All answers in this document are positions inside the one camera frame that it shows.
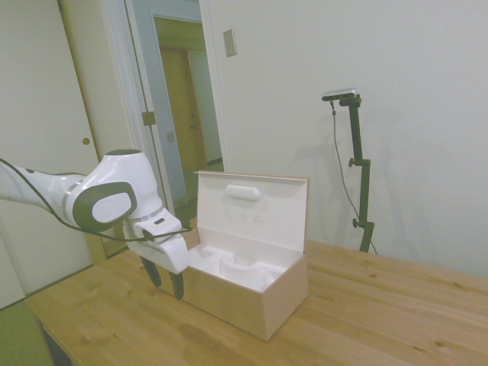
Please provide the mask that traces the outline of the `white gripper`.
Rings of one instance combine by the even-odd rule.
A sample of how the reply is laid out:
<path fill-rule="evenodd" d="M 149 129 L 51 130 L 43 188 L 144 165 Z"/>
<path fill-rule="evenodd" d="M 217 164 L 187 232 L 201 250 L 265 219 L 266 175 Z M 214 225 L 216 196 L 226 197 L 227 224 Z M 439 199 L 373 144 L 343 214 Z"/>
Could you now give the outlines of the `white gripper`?
<path fill-rule="evenodd" d="M 129 249 L 140 255 L 143 267 L 155 287 L 162 284 L 156 264 L 168 270 L 175 298 L 181 300 L 185 294 L 183 272 L 189 266 L 188 248 L 183 237 L 186 229 L 150 230 L 139 224 L 123 225 Z"/>

